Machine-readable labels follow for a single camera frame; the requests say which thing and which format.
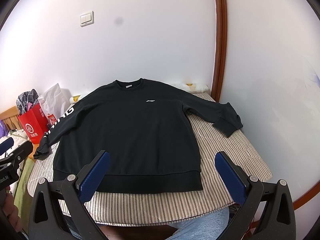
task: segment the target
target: black and white plaid cloth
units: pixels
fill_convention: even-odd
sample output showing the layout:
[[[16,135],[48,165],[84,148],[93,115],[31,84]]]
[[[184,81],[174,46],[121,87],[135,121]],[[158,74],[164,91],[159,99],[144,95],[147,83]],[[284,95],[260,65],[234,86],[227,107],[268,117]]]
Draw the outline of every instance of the black and white plaid cloth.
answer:
[[[28,111],[29,102],[32,103],[30,109],[34,107],[38,103],[38,97],[38,93],[35,89],[23,92],[21,95],[19,95],[16,101],[19,114],[24,114],[26,111]]]

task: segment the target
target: wooden headboard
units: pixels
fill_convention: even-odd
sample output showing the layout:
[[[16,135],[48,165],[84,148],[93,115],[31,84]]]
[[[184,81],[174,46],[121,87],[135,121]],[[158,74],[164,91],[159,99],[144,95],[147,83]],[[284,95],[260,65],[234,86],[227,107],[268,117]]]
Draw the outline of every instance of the wooden headboard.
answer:
[[[5,110],[4,112],[0,113],[0,120],[4,122],[8,130],[20,130],[23,129],[22,125],[18,120],[18,109],[16,106],[10,107],[9,109]]]

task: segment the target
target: light switch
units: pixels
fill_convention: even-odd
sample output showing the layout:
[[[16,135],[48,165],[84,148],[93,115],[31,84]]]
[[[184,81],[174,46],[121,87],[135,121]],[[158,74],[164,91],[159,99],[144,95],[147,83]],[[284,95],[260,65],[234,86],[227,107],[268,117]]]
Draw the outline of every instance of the light switch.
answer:
[[[80,26],[93,24],[93,11],[80,15]]]

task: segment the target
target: black sweatshirt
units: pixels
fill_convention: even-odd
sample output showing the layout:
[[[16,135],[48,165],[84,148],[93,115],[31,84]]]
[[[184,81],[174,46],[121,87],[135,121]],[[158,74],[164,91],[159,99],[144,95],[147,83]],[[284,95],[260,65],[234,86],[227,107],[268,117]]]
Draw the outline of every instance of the black sweatshirt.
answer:
[[[60,140],[53,180],[77,174],[100,150],[111,165],[97,191],[161,193],[202,190],[200,154],[186,111],[229,137],[242,127],[229,103],[198,98],[140,79],[99,87],[70,108],[40,141],[35,158]]]

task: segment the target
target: striped fabric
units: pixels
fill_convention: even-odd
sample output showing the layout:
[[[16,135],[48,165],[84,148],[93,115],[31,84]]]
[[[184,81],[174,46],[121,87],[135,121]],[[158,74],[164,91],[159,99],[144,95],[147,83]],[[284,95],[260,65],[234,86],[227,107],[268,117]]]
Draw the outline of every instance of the striped fabric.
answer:
[[[207,93],[195,95],[213,101]],[[267,181],[272,177],[265,162],[241,131],[238,130],[226,138],[211,123],[200,117],[188,113],[188,118],[199,144],[204,190],[160,194],[96,192],[91,201],[84,205],[97,223],[114,226],[162,225],[199,217],[233,204],[214,166],[214,157],[219,151],[225,151],[248,175],[256,175],[261,181]],[[53,159],[58,145],[59,143],[56,143],[51,147],[47,158],[40,157],[36,161],[28,182],[28,192],[31,196],[34,195],[40,178],[53,180]],[[64,201],[60,201],[60,206],[62,212],[69,215]]]

